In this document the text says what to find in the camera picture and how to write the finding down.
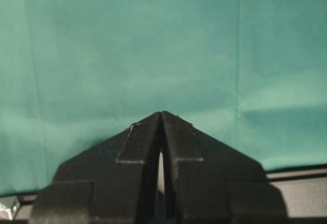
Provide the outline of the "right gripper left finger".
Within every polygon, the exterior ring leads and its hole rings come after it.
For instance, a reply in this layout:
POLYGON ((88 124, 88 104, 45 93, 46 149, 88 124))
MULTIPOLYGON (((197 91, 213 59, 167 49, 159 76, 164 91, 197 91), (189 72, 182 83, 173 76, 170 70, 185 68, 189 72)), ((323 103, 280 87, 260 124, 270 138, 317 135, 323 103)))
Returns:
POLYGON ((161 114, 62 163, 30 223, 146 223, 155 213, 161 114))

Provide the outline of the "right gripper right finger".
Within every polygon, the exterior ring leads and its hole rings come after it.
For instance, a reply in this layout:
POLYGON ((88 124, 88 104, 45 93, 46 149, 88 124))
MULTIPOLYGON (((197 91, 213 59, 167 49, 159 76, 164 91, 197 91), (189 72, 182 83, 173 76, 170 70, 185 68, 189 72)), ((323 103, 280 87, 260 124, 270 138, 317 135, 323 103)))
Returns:
POLYGON ((251 157, 163 111, 166 213, 174 219, 285 219, 281 192, 251 157))

